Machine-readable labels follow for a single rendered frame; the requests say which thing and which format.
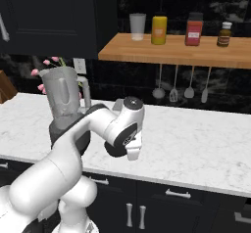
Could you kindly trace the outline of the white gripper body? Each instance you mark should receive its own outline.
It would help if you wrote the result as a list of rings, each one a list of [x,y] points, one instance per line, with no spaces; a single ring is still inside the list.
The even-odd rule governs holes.
[[[142,147],[142,136],[136,135],[132,141],[130,141],[126,146],[127,159],[129,161],[136,161],[140,154],[140,149]]]

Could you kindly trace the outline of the grey blender with dark base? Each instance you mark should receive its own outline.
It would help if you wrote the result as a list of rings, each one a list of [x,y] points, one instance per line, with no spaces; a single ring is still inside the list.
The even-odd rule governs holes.
[[[39,75],[45,87],[53,120],[49,125],[51,145],[69,129],[84,121],[91,107],[88,81],[70,67],[42,70]]]

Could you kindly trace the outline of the red jar with dark lid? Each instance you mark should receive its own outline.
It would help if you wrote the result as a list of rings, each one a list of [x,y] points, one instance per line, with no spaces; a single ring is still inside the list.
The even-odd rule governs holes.
[[[203,14],[191,12],[186,24],[185,45],[198,46],[203,28]]]

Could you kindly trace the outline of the dark drawer front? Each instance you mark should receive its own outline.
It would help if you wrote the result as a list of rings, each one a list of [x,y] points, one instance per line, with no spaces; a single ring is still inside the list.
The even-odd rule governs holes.
[[[111,175],[84,172],[85,177],[94,179],[109,180],[109,185],[96,183],[97,198],[95,204],[101,204],[113,200],[122,200],[125,203],[134,204],[136,202],[136,182],[131,179],[116,177]]]
[[[191,194],[190,199],[167,196],[166,191],[171,189],[175,192]],[[192,207],[201,210],[217,210],[220,205],[220,197],[212,192],[184,188],[166,184],[152,183],[146,181],[137,182],[137,191],[141,198],[167,202],[173,205]]]

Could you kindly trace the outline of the hanging metal ladle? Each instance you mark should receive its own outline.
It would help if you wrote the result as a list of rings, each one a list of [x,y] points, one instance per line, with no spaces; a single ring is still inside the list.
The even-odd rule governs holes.
[[[162,80],[162,70],[163,70],[163,65],[160,65],[159,80]],[[161,83],[158,83],[158,87],[153,90],[152,95],[155,99],[163,99],[165,97],[165,90],[161,87]]]

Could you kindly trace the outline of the hanging slotted metal spatula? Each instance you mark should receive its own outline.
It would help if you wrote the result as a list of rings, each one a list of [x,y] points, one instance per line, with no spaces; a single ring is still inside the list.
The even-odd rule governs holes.
[[[177,72],[178,72],[178,66],[176,66],[176,72],[175,72],[175,77],[177,77]],[[170,101],[172,103],[175,103],[177,101],[177,90],[176,90],[176,80],[174,80],[174,87],[170,92]]]

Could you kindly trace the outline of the dark base cupboard door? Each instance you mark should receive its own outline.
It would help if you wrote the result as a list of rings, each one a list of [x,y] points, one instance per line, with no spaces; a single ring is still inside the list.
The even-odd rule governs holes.
[[[144,233],[210,233],[216,213],[157,200],[140,199],[145,206]]]
[[[96,224],[99,233],[136,233],[134,204],[132,204],[132,227],[126,226],[126,204],[113,200],[101,204],[94,203],[87,208],[90,219]]]

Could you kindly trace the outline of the hanging narrow metal spatula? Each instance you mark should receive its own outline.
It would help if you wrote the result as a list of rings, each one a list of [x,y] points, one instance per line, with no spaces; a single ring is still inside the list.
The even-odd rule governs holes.
[[[212,68],[209,67],[206,85],[205,85],[205,88],[204,88],[202,95],[201,95],[201,103],[203,103],[203,104],[205,104],[208,99],[208,83],[209,83],[209,79],[210,79],[211,70],[212,70]]]

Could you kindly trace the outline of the yellow bottle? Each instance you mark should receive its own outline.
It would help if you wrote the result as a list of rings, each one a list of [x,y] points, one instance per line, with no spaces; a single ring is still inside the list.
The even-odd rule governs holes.
[[[151,43],[164,45],[166,43],[168,18],[164,12],[157,12],[152,18]]]

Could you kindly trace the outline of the clear drinking glass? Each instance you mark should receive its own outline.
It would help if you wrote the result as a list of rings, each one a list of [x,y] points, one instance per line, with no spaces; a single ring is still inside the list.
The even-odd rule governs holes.
[[[140,41],[143,39],[145,30],[146,15],[135,13],[129,15],[131,39]]]

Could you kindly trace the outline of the pink flowers in vase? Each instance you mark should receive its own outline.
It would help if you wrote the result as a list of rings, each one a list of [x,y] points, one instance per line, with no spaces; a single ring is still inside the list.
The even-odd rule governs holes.
[[[51,57],[51,59],[53,60],[52,62],[50,60],[44,60],[43,61],[43,64],[46,65],[46,66],[53,66],[55,68],[58,68],[58,67],[66,67],[66,63],[64,62],[63,58],[62,57]],[[30,73],[31,76],[38,76],[39,75],[39,70],[38,69],[34,69],[31,71]],[[45,90],[45,86],[44,84],[40,84],[37,86],[37,89],[39,91],[42,92],[42,94],[46,95],[46,90]]]

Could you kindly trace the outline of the brown wooden block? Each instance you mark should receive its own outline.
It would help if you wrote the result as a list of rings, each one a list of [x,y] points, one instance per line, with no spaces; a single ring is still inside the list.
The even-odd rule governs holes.
[[[8,76],[0,70],[0,104],[11,100],[18,93]]]

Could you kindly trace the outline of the small brown bottle white cap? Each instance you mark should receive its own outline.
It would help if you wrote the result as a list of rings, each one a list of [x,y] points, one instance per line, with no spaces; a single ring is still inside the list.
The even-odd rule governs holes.
[[[227,47],[231,37],[231,26],[230,22],[223,22],[222,29],[219,32],[217,45],[219,47]]]

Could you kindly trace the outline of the white wall socket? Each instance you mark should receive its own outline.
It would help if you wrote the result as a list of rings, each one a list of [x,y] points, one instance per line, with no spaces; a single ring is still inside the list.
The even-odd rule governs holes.
[[[74,58],[74,67],[78,74],[86,74],[85,59]]]

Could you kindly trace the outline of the wooden wall shelf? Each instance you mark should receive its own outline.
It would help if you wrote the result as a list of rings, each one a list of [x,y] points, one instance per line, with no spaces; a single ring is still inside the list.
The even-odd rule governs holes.
[[[118,33],[98,53],[98,59],[251,70],[251,37],[232,37],[225,48],[217,46],[216,36],[202,36],[199,46],[186,46],[184,39],[184,35],[168,35],[164,45],[153,45],[150,34],[133,41],[129,33]]]

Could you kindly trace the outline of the dark wall cupboard door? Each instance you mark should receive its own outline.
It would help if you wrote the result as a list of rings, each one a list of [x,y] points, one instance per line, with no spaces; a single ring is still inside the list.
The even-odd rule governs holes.
[[[8,54],[97,57],[93,0],[0,0],[0,15]]]

